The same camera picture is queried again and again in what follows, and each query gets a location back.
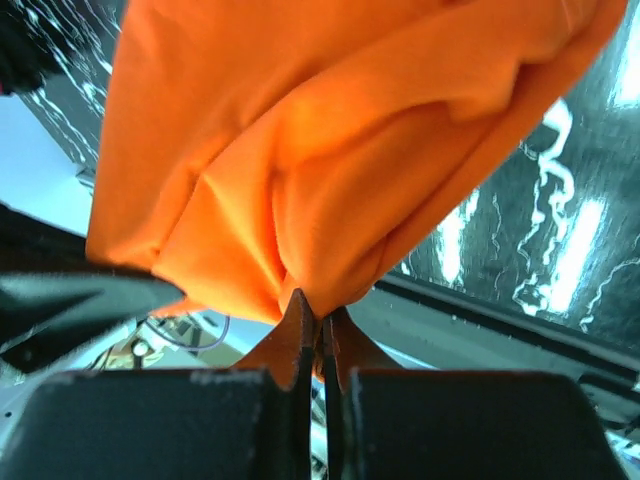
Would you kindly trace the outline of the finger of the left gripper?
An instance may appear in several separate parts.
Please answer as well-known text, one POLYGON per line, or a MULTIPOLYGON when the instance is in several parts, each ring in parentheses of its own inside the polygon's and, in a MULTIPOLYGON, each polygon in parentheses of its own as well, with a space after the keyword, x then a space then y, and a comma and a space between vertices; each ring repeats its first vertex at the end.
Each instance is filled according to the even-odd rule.
POLYGON ((183 298, 174 285, 144 276, 97 273, 1 275, 1 348, 54 326, 110 324, 183 298))

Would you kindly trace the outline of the orange t shirt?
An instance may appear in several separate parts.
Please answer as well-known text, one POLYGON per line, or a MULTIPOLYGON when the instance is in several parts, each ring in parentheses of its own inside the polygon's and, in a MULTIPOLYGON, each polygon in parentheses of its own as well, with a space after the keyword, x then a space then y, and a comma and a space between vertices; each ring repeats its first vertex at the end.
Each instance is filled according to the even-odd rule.
POLYGON ((585 73, 623 1, 132 1, 88 257, 176 311, 354 303, 585 73))

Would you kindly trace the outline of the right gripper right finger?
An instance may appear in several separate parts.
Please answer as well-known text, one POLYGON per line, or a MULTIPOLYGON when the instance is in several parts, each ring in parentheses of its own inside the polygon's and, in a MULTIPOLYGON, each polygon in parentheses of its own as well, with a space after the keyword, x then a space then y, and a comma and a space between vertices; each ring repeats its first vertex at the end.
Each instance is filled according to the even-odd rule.
POLYGON ((323 322, 332 479, 621 479, 586 395, 535 371, 405 369, 345 308, 323 322))

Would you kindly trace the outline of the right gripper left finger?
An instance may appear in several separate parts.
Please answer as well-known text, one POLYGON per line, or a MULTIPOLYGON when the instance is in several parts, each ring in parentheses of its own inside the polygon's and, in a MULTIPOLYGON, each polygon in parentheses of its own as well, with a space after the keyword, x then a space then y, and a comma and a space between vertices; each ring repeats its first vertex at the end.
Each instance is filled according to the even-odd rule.
POLYGON ((27 401, 5 479, 307 479, 314 318, 295 290, 229 369, 67 371, 27 401))

